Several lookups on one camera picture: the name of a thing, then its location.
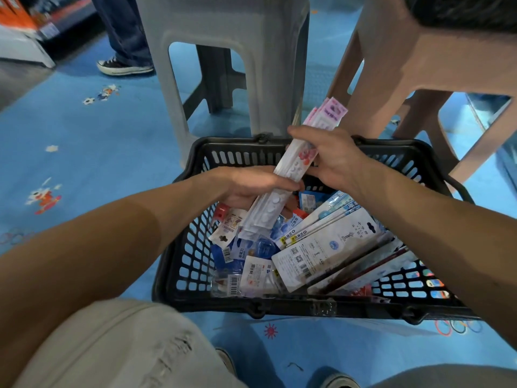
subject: forearm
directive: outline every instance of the forearm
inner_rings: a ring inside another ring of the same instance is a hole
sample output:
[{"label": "forearm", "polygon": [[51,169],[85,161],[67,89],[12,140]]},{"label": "forearm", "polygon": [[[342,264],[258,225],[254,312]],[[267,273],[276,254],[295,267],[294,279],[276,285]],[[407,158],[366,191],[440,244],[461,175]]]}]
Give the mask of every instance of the forearm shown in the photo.
[{"label": "forearm", "polygon": [[517,347],[517,221],[440,195],[368,159],[351,195]]},{"label": "forearm", "polygon": [[17,375],[75,311],[119,296],[225,192],[208,172],[109,203],[48,229],[0,259],[0,379]]}]

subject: basket handle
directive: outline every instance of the basket handle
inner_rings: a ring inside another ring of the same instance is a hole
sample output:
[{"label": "basket handle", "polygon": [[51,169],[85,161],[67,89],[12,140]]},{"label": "basket handle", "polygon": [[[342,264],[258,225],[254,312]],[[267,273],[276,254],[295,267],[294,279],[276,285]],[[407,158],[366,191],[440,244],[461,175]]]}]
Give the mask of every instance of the basket handle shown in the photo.
[{"label": "basket handle", "polygon": [[[364,138],[362,136],[353,135],[352,139],[354,143],[359,146],[361,144],[368,144],[368,145],[389,145],[390,143],[393,145],[399,145],[400,141],[397,140],[376,140],[376,139],[368,139]],[[442,167],[440,166],[436,153],[433,149],[431,149],[431,154],[433,155],[434,163],[436,164],[436,169],[440,173],[440,176],[443,178],[443,180],[448,183],[451,187],[455,188],[457,192],[460,194],[460,197],[463,201],[466,201],[471,204],[475,204],[472,197],[470,197],[469,192],[467,189],[458,181],[456,181],[454,178],[452,178],[449,174],[445,174],[442,170]]]}]

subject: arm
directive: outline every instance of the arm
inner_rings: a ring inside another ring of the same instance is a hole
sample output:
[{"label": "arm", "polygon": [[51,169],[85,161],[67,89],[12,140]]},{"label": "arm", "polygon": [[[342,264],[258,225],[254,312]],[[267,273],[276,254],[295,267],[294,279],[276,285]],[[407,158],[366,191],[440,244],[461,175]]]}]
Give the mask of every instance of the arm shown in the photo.
[{"label": "arm", "polygon": [[345,131],[289,131],[318,147],[313,175],[348,192],[517,348],[517,220],[411,181],[365,156]]},{"label": "arm", "polygon": [[119,296],[216,201],[251,206],[300,185],[271,169],[217,168],[50,228],[0,258],[0,381],[10,386],[47,336],[79,309]]}]

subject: person's right hand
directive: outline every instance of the person's right hand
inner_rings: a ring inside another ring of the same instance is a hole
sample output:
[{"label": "person's right hand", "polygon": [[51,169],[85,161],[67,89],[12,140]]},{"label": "person's right hand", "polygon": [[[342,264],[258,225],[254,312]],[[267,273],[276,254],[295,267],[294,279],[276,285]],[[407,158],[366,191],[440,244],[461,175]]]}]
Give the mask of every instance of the person's right hand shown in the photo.
[{"label": "person's right hand", "polygon": [[301,125],[290,126],[288,132],[294,138],[312,143],[319,151],[317,167],[310,167],[307,174],[318,177],[327,186],[353,195],[357,190],[357,176],[364,171],[369,158],[341,128],[326,131]]}]

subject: person's left hand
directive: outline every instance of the person's left hand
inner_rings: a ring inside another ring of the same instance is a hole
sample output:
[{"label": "person's left hand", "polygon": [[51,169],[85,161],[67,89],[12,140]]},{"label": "person's left hand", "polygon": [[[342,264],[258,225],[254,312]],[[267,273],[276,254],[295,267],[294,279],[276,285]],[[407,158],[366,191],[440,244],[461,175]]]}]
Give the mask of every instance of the person's left hand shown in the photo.
[{"label": "person's left hand", "polygon": [[[214,169],[229,181],[228,191],[221,202],[230,207],[250,209],[256,197],[273,189],[283,189],[289,192],[304,190],[303,181],[281,177],[273,173],[274,166],[253,166],[248,168],[218,167]],[[298,208],[296,199],[292,196],[285,204],[282,215],[290,218],[293,210]]]}]

